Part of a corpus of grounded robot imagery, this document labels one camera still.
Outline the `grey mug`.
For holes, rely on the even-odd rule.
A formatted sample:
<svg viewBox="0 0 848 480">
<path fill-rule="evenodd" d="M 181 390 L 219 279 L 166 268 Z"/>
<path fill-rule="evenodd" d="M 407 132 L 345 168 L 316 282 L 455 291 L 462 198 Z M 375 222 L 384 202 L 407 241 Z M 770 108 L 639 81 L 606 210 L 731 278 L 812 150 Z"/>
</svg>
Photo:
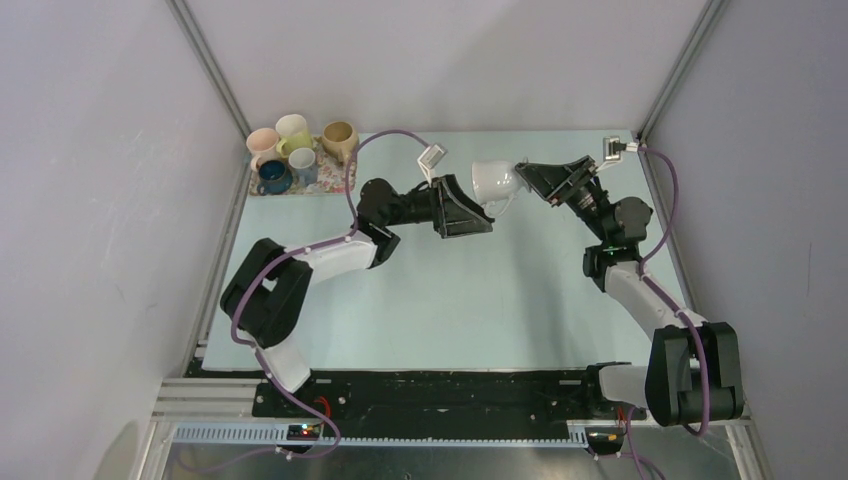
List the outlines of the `grey mug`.
<svg viewBox="0 0 848 480">
<path fill-rule="evenodd" d="M 472 191 L 476 203 L 491 218 L 498 218 L 529 185 L 509 161 L 476 161 L 471 166 Z"/>
<path fill-rule="evenodd" d="M 318 181 L 317 156 L 311 148 L 301 147 L 293 150 L 289 154 L 289 165 L 301 186 L 307 187 Z"/>
</svg>

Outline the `beige ceramic mug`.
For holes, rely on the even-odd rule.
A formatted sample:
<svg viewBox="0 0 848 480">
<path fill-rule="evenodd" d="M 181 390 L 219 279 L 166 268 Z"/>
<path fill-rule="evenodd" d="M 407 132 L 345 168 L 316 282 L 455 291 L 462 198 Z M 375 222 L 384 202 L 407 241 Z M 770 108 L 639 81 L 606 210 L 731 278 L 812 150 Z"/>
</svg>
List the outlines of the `beige ceramic mug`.
<svg viewBox="0 0 848 480">
<path fill-rule="evenodd" d="M 335 121 L 324 127 L 321 143 L 330 157 L 338 164 L 346 166 L 352 158 L 353 150 L 359 144 L 359 135 L 351 123 Z"/>
</svg>

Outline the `blue ceramic mug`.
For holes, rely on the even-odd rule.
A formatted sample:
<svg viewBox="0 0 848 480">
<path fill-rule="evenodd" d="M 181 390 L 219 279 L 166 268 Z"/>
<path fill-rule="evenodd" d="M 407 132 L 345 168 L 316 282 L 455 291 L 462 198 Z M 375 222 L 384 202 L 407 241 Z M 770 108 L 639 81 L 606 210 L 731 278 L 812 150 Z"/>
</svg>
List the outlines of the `blue ceramic mug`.
<svg viewBox="0 0 848 480">
<path fill-rule="evenodd" d="M 258 169 L 257 193 L 260 196 L 281 195 L 294 183 L 289 167 L 282 160 L 269 160 Z"/>
</svg>

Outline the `yellow ceramic mug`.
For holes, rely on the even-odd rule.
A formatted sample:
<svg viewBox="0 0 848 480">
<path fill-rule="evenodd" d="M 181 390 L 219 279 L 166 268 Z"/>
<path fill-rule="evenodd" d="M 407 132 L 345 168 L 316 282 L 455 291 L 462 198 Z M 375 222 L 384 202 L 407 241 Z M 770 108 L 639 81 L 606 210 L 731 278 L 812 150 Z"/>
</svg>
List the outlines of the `yellow ceramic mug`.
<svg viewBox="0 0 848 480">
<path fill-rule="evenodd" d="M 300 114 L 288 114 L 279 118 L 275 124 L 279 140 L 276 151 L 281 158 L 287 159 L 300 148 L 314 148 L 314 139 L 306 118 Z"/>
</svg>

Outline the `pink ceramic mug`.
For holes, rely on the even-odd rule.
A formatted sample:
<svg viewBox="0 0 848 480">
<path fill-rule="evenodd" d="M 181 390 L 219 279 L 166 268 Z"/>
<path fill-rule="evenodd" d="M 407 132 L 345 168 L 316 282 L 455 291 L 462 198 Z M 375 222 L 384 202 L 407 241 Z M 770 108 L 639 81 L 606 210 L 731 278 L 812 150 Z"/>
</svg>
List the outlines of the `pink ceramic mug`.
<svg viewBox="0 0 848 480">
<path fill-rule="evenodd" d="M 251 154 L 250 168 L 253 172 L 258 172 L 268 161 L 281 159 L 277 151 L 279 141 L 280 137 L 273 128 L 260 128 L 248 135 L 245 144 Z"/>
</svg>

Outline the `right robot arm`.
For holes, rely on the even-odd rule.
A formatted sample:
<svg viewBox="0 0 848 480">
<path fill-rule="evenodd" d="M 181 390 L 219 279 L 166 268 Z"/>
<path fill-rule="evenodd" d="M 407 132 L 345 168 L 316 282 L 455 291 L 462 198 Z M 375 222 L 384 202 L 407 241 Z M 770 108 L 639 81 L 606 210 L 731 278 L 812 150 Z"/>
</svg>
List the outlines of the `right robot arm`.
<svg viewBox="0 0 848 480">
<path fill-rule="evenodd" d="M 644 366 L 604 364 L 580 394 L 583 409 L 604 418 L 620 403 L 647 410 L 662 426 L 707 427 L 745 408 L 736 331 L 684 307 L 650 274 L 639 245 L 653 210 L 638 197 L 609 199 L 594 160 L 521 162 L 516 174 L 552 206 L 568 206 L 599 239 L 586 248 L 584 275 L 620 304 L 651 342 Z"/>
</svg>

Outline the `floral placemat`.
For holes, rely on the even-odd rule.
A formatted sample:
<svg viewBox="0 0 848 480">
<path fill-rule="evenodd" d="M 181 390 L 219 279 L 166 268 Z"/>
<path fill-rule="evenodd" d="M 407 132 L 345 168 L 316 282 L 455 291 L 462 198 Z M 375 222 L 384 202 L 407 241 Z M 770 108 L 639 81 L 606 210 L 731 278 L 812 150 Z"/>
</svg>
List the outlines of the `floral placemat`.
<svg viewBox="0 0 848 480">
<path fill-rule="evenodd" d="M 325 151 L 320 137 L 313 137 L 313 147 L 315 147 L 314 151 L 316 153 L 317 181 L 310 185 L 304 186 L 297 179 L 297 175 L 295 175 L 293 180 L 286 180 L 289 186 L 284 192 L 275 194 L 269 193 L 268 195 L 291 196 L 345 193 L 345 172 L 347 167 L 342 165 L 338 160 L 336 160 L 334 157 L 332 157 Z M 358 167 L 356 165 L 350 167 L 349 183 L 352 189 L 354 189 L 356 186 L 357 168 Z M 262 194 L 258 190 L 259 182 L 260 181 L 258 174 L 252 172 L 247 189 L 247 193 L 249 196 L 262 196 Z"/>
</svg>

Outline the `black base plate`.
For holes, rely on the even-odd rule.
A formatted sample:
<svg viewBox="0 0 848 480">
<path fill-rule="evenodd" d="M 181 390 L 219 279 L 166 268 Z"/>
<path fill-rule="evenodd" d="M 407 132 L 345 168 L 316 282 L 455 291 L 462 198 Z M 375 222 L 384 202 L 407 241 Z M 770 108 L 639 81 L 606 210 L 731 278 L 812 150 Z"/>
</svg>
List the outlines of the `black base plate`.
<svg viewBox="0 0 848 480">
<path fill-rule="evenodd" d="M 620 426 L 629 405 L 603 398 L 599 369 L 520 372 L 316 370 L 288 400 L 269 381 L 255 390 L 255 418 L 332 420 L 335 436 L 446 435 L 506 439 L 567 434 L 577 421 Z"/>
</svg>

